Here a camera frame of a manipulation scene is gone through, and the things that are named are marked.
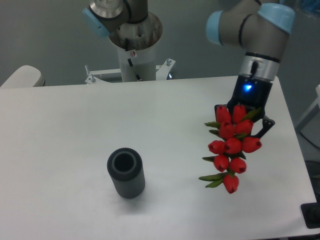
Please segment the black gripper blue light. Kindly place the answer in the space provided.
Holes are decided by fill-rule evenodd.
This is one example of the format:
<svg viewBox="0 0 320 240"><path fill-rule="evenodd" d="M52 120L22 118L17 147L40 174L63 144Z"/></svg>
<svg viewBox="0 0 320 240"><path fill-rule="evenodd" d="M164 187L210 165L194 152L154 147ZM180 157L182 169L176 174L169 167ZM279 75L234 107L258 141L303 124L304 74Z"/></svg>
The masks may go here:
<svg viewBox="0 0 320 240"><path fill-rule="evenodd" d="M255 123L262 119L262 129L253 135L254 138L261 139L275 125L275 121L265 115L265 105L272 85L269 81L239 75L227 108L219 105L215 109L216 120L228 120L228 110L232 114L235 105L238 104L244 105L248 113L261 108L259 114L252 120Z"/></svg>

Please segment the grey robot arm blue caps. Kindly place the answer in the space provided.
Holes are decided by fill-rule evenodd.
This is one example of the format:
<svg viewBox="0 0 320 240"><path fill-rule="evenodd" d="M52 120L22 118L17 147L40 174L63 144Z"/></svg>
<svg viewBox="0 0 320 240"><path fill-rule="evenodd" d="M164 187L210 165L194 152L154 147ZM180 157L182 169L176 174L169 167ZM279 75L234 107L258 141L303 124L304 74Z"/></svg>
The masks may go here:
<svg viewBox="0 0 320 240"><path fill-rule="evenodd" d="M166 80L174 62L156 66L155 47L163 34L159 18L145 0L92 0L82 12L90 29L107 37L117 49L123 82ZM246 53L228 110L244 105L261 121L261 138L274 121L265 114L272 82L283 57L295 12L281 0L242 0L228 11L213 12L205 26L207 39L239 46Z"/></svg>

